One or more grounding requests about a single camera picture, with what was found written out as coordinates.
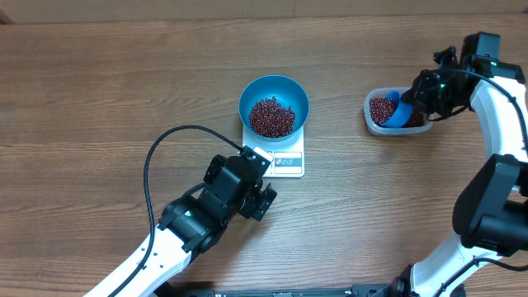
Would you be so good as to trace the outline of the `blue plastic measuring scoop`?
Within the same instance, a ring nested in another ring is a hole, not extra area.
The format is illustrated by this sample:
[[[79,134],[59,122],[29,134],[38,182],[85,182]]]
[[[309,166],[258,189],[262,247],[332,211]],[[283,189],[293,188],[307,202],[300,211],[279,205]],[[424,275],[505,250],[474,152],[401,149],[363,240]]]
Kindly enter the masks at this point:
[[[382,126],[386,128],[403,127],[413,114],[413,106],[403,101],[401,94],[396,91],[390,92],[386,99],[391,99],[396,106],[394,113],[385,121]]]

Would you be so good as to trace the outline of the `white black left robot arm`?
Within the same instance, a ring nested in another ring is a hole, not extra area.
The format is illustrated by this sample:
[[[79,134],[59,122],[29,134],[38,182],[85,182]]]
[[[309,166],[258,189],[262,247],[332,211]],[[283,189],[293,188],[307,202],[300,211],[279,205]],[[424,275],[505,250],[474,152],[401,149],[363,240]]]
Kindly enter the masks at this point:
[[[154,234],[87,295],[154,296],[220,240],[235,214],[261,220],[276,198],[270,185],[262,185],[272,163],[272,154],[258,147],[215,156],[204,181],[168,204]]]

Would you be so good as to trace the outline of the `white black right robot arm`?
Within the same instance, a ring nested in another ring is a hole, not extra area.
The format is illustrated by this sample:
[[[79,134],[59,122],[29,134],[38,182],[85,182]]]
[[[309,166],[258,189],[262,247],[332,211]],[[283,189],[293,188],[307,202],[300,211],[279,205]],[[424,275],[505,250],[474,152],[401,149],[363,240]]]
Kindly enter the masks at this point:
[[[463,296],[463,283],[487,264],[527,249],[526,79],[520,66],[499,59],[500,37],[480,31],[436,52],[434,70],[422,70],[402,101],[432,121],[469,109],[478,117],[488,159],[455,202],[453,231],[429,256],[408,266],[383,296]]]

